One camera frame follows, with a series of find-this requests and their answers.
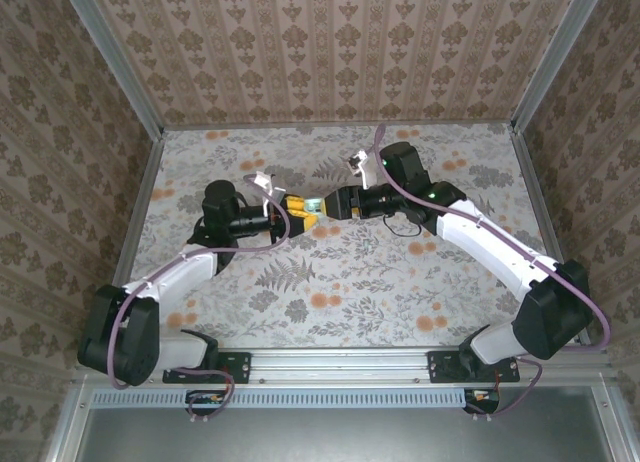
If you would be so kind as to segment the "floral patterned table cover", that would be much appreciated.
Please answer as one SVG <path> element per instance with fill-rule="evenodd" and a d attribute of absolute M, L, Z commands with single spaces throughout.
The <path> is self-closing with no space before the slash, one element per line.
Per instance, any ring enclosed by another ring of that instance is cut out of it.
<path fill-rule="evenodd" d="M 205 187 L 225 179 L 250 204 L 244 177 L 273 174 L 302 197 L 354 183 L 346 160 L 372 144 L 369 127 L 172 131 L 132 270 L 171 260 L 201 217 Z M 435 181 L 461 189 L 493 222 L 536 250 L 544 245 L 506 124 L 389 127 Z M 165 321 L 225 348 L 456 345 L 515 315 L 511 292 L 465 251 L 397 215 L 322 219 L 278 248 L 260 234 L 221 274 L 169 306 Z"/>

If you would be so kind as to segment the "grey metal panel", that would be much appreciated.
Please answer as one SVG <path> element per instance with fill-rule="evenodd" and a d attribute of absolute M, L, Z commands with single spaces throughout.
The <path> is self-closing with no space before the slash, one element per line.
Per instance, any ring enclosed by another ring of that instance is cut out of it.
<path fill-rule="evenodd" d="M 588 408 L 473 420 L 438 409 L 97 410 L 78 462 L 613 462 Z"/>

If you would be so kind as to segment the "aluminium back rail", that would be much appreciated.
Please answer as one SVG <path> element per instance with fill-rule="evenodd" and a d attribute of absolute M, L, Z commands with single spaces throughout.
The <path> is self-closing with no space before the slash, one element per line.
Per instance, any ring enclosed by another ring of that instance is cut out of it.
<path fill-rule="evenodd" d="M 511 126 L 508 119 L 466 119 L 466 120 L 400 120 L 400 121 L 315 121 L 315 122 L 270 122 L 270 123 L 225 123 L 225 124 L 201 124 L 201 125 L 166 125 L 162 131 L 198 131 L 198 130 L 261 130 L 280 128 L 336 128 L 336 127 L 377 127 L 384 124 L 387 127 L 399 126 L 427 126 L 427 125 L 478 125 L 478 124 L 506 124 Z"/>

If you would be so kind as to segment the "left aluminium side rail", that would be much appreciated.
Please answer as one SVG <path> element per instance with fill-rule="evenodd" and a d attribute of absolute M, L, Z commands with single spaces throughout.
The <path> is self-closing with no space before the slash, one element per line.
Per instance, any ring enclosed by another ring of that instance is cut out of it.
<path fill-rule="evenodd" d="M 112 282 L 121 286 L 130 280 L 137 249 L 140 243 L 146 213 L 151 201 L 155 180 L 159 171 L 164 149 L 164 140 L 154 141 L 147 160 L 145 171 L 139 187 L 139 192 L 133 207 L 130 223 Z"/>

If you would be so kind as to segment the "aluminium side rail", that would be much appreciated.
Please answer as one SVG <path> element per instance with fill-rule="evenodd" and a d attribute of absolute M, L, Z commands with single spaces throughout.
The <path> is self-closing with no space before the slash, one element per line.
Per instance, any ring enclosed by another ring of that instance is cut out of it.
<path fill-rule="evenodd" d="M 510 123 L 507 124 L 507 129 L 509 131 L 513 149 L 529 194 L 531 206 L 533 208 L 546 254 L 556 261 L 564 262 L 564 256 L 562 254 L 524 136 L 512 127 Z M 591 350 L 589 349 L 590 345 L 590 336 L 588 335 L 585 327 L 573 338 L 573 341 L 562 350 L 564 352 L 572 353 L 587 353 Z"/>
<path fill-rule="evenodd" d="M 159 171 L 164 149 L 164 140 L 154 141 L 147 160 L 145 171 L 139 187 L 139 192 L 133 207 L 130 223 L 112 282 L 121 286 L 130 280 L 137 249 L 140 243 L 146 213 L 151 201 L 155 180 Z"/>

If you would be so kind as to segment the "aluminium mounting rail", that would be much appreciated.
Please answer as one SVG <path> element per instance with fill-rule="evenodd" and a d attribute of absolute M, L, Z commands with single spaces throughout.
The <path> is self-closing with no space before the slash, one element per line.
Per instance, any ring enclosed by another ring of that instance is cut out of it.
<path fill-rule="evenodd" d="M 423 388 L 431 385 L 432 354 L 443 346 L 381 348 L 249 348 L 249 388 Z M 604 351 L 561 351 L 540 362 L 537 387 L 597 386 L 615 381 Z"/>

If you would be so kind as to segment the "right aluminium side rail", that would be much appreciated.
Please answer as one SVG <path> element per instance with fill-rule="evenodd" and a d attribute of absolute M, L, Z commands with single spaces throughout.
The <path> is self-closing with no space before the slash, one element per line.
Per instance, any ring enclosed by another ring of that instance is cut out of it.
<path fill-rule="evenodd" d="M 556 261 L 564 262 L 564 256 L 562 254 L 524 136 L 512 127 L 510 123 L 507 124 L 507 129 L 509 131 L 513 149 L 529 194 L 531 206 L 533 208 L 546 254 Z M 572 353 L 587 353 L 591 350 L 589 349 L 590 345 L 590 336 L 588 335 L 585 327 L 573 338 L 573 341 L 562 350 L 564 352 Z"/>

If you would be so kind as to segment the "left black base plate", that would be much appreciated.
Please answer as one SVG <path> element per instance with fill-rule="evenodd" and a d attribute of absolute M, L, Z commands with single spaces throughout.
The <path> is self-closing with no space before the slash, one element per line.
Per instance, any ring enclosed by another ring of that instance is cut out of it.
<path fill-rule="evenodd" d="M 229 374 L 236 384 L 247 384 L 251 372 L 250 352 L 217 352 L 207 355 L 203 362 L 192 371 L 196 374 L 186 374 L 175 370 L 163 373 L 162 381 L 165 384 L 204 385 L 224 384 L 227 379 L 221 375 L 204 374 L 206 370 L 217 370 Z"/>

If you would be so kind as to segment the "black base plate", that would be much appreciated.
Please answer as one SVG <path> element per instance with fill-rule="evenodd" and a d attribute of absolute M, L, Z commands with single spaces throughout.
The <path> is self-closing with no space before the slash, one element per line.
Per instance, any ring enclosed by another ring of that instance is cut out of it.
<path fill-rule="evenodd" d="M 163 373 L 162 381 L 165 384 L 204 385 L 224 384 L 227 379 L 221 375 L 204 374 L 206 370 L 217 370 L 229 374 L 236 384 L 247 384 L 251 372 L 250 352 L 217 352 L 207 355 L 203 362 L 192 371 L 196 374 L 186 374 L 175 370 Z"/>
<path fill-rule="evenodd" d="M 429 380 L 444 383 L 519 382 L 520 373 L 514 358 L 485 364 L 473 353 L 459 350 L 427 353 Z"/>

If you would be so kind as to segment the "left aluminium frame post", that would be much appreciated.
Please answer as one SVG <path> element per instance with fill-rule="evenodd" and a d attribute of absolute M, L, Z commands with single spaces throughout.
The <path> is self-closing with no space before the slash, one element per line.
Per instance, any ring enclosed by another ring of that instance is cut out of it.
<path fill-rule="evenodd" d="M 69 0 L 94 44 L 113 73 L 140 123 L 156 143 L 161 140 L 164 124 L 144 90 L 140 78 L 126 56 L 126 51 L 111 29 L 96 0 Z"/>

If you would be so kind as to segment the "aluminium frame post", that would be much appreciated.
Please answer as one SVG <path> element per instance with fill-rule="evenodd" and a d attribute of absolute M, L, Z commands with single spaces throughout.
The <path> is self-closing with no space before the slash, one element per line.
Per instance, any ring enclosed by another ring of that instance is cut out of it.
<path fill-rule="evenodd" d="M 571 0 L 511 117 L 516 134 L 523 133 L 533 118 L 598 2 Z"/>
<path fill-rule="evenodd" d="M 156 143 L 161 140 L 164 124 L 144 90 L 140 78 L 126 56 L 126 51 L 111 29 L 96 0 L 69 0 L 94 44 L 113 73 L 140 123 Z"/>

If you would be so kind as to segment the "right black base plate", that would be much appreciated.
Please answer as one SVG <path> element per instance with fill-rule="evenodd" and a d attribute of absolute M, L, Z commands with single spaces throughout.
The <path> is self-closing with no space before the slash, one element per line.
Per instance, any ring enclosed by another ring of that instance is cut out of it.
<path fill-rule="evenodd" d="M 459 350 L 427 353 L 429 380 L 444 383 L 519 382 L 520 373 L 514 358 L 485 364 L 473 353 Z"/>

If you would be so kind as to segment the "right aluminium frame post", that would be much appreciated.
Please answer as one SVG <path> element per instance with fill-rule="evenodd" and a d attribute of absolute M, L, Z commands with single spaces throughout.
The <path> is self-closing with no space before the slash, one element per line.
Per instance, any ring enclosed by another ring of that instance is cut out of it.
<path fill-rule="evenodd" d="M 511 117 L 516 134 L 523 133 L 533 118 L 598 2 L 571 0 Z"/>

